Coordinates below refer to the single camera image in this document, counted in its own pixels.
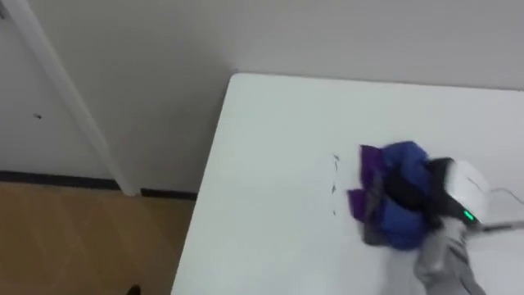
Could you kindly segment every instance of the blue cloth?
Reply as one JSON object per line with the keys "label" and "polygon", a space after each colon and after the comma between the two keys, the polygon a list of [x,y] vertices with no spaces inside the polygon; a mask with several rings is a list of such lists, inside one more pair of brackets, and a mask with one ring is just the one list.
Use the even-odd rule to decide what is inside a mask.
{"label": "blue cloth", "polygon": [[[400,169],[404,179],[421,189],[428,197],[431,174],[426,169],[427,153],[414,142],[393,143],[382,149],[388,170]],[[414,249],[422,244],[428,226],[422,212],[410,211],[387,197],[380,228],[391,246],[399,250]]]}
{"label": "blue cloth", "polygon": [[393,143],[382,149],[388,169],[399,167],[402,176],[420,188],[426,195],[430,190],[431,175],[425,165],[427,153],[414,142]]}
{"label": "blue cloth", "polygon": [[419,247],[427,234],[427,225],[420,212],[410,211],[386,198],[379,227],[390,245],[398,250]]}

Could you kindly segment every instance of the green light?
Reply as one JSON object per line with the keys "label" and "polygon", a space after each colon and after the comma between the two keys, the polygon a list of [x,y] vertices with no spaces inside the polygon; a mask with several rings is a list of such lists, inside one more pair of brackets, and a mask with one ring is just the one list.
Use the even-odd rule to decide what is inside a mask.
{"label": "green light", "polygon": [[464,215],[471,221],[475,220],[475,217],[468,210],[464,210]]}

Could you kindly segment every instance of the white wall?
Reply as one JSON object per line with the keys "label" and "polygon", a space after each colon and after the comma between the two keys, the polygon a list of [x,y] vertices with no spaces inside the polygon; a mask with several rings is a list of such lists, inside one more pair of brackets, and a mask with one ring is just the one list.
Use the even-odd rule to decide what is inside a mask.
{"label": "white wall", "polygon": [[0,170],[112,178],[9,17],[0,61]]}
{"label": "white wall", "polygon": [[518,0],[29,0],[128,177],[196,191],[237,69],[524,88]]}

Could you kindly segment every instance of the white door frame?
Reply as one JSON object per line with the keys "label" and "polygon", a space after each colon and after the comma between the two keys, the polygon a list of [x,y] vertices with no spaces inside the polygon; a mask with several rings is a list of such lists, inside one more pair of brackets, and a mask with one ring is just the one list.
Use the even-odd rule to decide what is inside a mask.
{"label": "white door frame", "polygon": [[55,85],[65,106],[71,112],[76,123],[92,144],[102,163],[107,167],[126,195],[140,193],[140,188],[133,186],[128,177],[112,156],[104,134],[98,128],[82,96],[69,77],[55,49],[43,32],[38,19],[26,0],[2,0],[20,33],[29,47],[36,54],[38,62]]}

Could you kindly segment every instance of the wooden floor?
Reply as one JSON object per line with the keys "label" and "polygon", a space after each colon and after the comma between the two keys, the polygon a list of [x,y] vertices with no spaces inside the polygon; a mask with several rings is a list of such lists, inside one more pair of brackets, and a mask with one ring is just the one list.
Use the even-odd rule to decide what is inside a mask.
{"label": "wooden floor", "polygon": [[169,294],[193,207],[0,183],[0,294]]}

